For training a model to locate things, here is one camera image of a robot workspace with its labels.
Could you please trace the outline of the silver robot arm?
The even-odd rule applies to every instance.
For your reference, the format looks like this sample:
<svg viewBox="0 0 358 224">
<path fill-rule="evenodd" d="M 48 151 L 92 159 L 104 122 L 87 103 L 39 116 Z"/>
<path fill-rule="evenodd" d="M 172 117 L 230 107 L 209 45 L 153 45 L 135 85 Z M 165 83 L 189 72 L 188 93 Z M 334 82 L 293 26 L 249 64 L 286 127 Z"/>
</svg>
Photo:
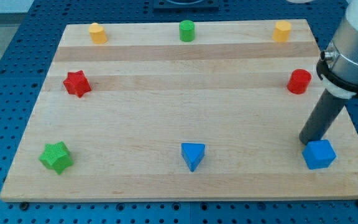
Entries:
<svg viewBox="0 0 358 224">
<path fill-rule="evenodd" d="M 337 98 L 358 98 L 358 0 L 352 0 L 316 66 L 325 89 Z"/>
</svg>

